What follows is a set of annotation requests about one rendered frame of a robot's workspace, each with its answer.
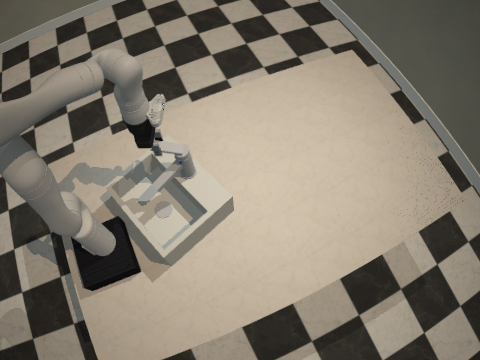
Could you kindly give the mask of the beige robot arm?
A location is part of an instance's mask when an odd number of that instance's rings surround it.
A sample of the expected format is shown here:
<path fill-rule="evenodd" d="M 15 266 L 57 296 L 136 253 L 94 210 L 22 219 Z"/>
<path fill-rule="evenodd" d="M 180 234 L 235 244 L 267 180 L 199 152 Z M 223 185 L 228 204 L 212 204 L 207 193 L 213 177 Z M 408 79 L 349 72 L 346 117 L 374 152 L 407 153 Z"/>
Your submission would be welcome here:
<path fill-rule="evenodd" d="M 104 49 L 85 62 L 55 72 L 24 97 L 6 102 L 0 99 L 1 176 L 54 233 L 71 236 L 99 256 L 114 250 L 115 236 L 77 195 L 59 190 L 50 168 L 20 134 L 56 110 L 100 91 L 104 78 L 116 84 L 114 96 L 122 111 L 136 111 L 145 103 L 140 62 L 116 48 Z"/>

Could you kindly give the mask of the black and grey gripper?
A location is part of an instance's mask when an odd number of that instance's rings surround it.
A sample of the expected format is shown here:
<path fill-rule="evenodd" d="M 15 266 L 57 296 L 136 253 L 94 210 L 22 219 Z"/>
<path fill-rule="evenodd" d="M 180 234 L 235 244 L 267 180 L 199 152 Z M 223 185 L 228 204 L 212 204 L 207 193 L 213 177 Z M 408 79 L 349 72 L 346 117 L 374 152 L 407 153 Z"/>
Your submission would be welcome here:
<path fill-rule="evenodd" d="M 150 102 L 146 98 L 143 106 L 133 112 L 124 112 L 119 108 L 122 119 L 124 119 L 123 122 L 129 132 L 133 134 L 137 147 L 140 149 L 152 148 L 155 156 L 162 156 L 159 144 L 154 142 L 154 139 L 163 141 L 160 129 L 155 127 L 159 127 L 162 123 L 164 108 L 165 97 L 163 94 L 156 95 Z"/>

